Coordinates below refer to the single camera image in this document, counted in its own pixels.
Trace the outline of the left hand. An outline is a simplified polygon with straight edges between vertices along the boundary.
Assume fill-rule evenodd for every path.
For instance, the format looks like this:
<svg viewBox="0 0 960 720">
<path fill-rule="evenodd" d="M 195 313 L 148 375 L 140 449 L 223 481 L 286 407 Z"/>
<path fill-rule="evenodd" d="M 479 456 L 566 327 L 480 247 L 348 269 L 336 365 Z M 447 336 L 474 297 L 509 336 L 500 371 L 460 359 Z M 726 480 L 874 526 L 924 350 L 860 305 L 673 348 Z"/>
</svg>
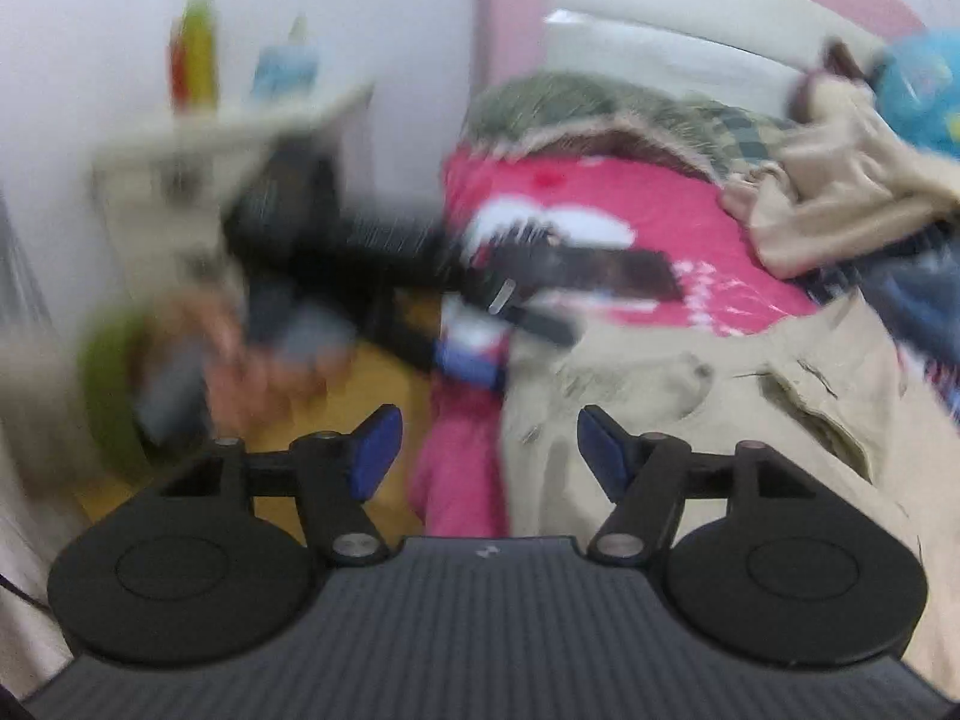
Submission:
<svg viewBox="0 0 960 720">
<path fill-rule="evenodd" d="M 137 421 L 155 444 L 251 434 L 293 401 L 322 394 L 355 341 L 345 317 L 285 289 L 254 289 L 244 304 L 194 289 L 149 319 L 135 355 Z"/>
</svg>

